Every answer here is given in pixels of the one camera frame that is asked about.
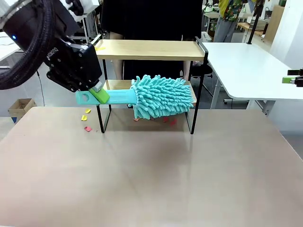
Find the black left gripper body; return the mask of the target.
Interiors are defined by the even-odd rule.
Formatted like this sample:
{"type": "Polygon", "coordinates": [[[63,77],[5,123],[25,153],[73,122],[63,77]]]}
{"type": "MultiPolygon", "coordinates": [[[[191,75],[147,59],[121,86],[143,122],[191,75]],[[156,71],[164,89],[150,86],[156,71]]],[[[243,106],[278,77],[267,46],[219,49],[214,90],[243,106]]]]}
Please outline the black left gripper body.
{"type": "Polygon", "coordinates": [[[4,72],[4,88],[28,81],[42,63],[47,77],[71,92],[88,91],[99,82],[102,70],[92,44],[71,39],[79,29],[74,16],[84,15],[79,0],[17,0],[4,8],[4,31],[24,55],[4,72]]]}

